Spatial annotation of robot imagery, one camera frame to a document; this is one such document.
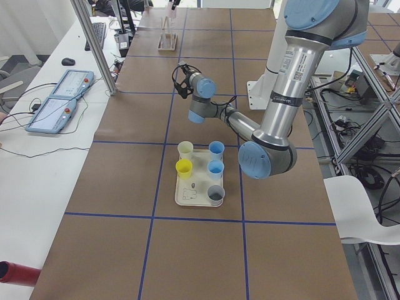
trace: cup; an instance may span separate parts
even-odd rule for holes
[[[223,143],[219,141],[213,141],[208,146],[208,149],[210,150],[212,160],[223,158],[223,152],[225,150],[225,146]]]
[[[181,158],[190,160],[193,154],[193,144],[188,141],[180,142],[177,145],[177,150]]]
[[[208,174],[212,180],[220,180],[224,172],[224,163],[220,160],[212,160],[207,165]]]
[[[16,284],[19,286],[35,286],[41,270],[33,267],[0,262],[0,283]]]
[[[225,197],[225,190],[222,186],[210,186],[207,190],[207,196],[211,205],[220,205]]]
[[[180,159],[175,164],[175,169],[181,179],[189,179],[192,174],[193,164],[188,159]]]

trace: paper cup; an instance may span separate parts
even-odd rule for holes
[[[192,174],[193,164],[188,159],[180,159],[175,164],[175,169],[181,179],[189,179]]]
[[[220,180],[224,172],[224,163],[220,160],[212,160],[208,163],[207,170],[212,180]]]
[[[193,144],[188,141],[180,142],[177,145],[177,150],[182,159],[191,159],[193,154]]]
[[[225,190],[222,186],[210,186],[207,191],[207,196],[211,205],[220,205],[225,197]]]
[[[214,141],[211,142],[210,145],[208,146],[208,149],[210,150],[211,153],[211,159],[222,159],[223,158],[223,152],[225,150],[225,146],[223,143],[219,141]]]

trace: computer mouse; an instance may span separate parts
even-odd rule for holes
[[[61,64],[63,66],[73,66],[75,65],[75,60],[69,57],[65,57],[62,61]]]

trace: yellow cup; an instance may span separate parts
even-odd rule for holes
[[[180,159],[175,164],[175,169],[181,179],[188,179],[192,174],[193,164],[188,159]]]

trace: red cylinder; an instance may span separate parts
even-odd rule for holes
[[[41,270],[33,267],[0,262],[0,283],[17,284],[19,286],[35,286]]]

